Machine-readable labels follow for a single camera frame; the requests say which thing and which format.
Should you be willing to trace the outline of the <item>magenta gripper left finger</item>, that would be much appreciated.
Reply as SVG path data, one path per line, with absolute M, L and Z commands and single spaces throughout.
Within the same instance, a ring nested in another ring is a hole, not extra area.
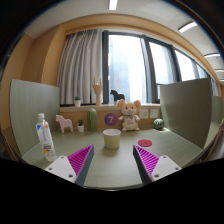
M 82 186 L 85 182 L 93 156 L 94 146 L 89 145 L 70 156 L 59 156 L 46 168 L 46 171 Z

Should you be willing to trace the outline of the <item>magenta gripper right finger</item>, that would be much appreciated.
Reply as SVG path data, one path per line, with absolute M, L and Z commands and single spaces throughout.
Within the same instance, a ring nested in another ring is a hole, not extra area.
M 181 170 L 167 155 L 157 156 L 137 145 L 133 146 L 133 156 L 144 185 Z

